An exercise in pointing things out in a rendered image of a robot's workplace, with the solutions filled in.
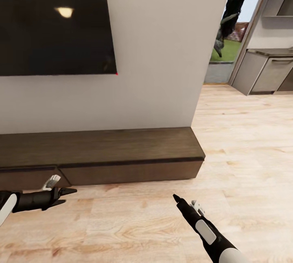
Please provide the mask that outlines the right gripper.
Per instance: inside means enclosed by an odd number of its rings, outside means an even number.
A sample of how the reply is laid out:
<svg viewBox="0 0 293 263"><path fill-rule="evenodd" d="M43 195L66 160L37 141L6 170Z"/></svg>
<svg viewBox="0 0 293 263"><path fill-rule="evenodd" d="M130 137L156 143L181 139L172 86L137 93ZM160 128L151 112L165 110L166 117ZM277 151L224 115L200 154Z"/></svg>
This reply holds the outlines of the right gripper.
<svg viewBox="0 0 293 263"><path fill-rule="evenodd" d="M181 211L183 217L186 219L186 221L189 223L189 217L192 213L197 213L189 204L184 200L184 198L180 198L176 194L173 195L176 203L177 208Z"/></svg>

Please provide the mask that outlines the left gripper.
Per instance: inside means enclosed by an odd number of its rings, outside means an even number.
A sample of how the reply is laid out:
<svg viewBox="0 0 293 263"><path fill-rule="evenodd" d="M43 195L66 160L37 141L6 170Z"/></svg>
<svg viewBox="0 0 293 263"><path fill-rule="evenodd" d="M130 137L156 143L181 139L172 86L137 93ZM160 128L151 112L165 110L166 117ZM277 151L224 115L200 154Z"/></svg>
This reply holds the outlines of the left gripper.
<svg viewBox="0 0 293 263"><path fill-rule="evenodd" d="M70 187L54 187L51 191L32 192L33 200L28 211L39 208L42 209L42 211L45 211L52 206L66 202L66 200L61 200L60 196L75 192L77 192L77 189L71 189Z"/></svg>

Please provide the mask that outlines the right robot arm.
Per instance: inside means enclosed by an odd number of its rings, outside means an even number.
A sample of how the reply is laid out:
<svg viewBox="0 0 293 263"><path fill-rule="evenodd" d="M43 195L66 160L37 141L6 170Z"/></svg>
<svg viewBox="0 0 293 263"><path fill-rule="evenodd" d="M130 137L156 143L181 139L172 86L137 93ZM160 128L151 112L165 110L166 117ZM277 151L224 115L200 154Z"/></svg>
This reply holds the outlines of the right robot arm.
<svg viewBox="0 0 293 263"><path fill-rule="evenodd" d="M173 197L183 217L202 238L203 247L213 263L253 263L204 217L206 211L197 200L188 204L176 194Z"/></svg>

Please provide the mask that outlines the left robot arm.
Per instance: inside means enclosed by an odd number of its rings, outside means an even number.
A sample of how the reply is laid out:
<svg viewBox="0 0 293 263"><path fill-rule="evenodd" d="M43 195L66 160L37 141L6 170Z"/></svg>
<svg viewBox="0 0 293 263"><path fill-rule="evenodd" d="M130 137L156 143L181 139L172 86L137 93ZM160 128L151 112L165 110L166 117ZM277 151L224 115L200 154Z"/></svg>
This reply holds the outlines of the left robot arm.
<svg viewBox="0 0 293 263"><path fill-rule="evenodd" d="M4 223L10 212L31 211L35 209L47 210L66 202L60 196L75 193L77 189L59 188L53 186L61 177L53 175L39 192L23 193L22 190L8 191L0 190L0 226Z"/></svg>

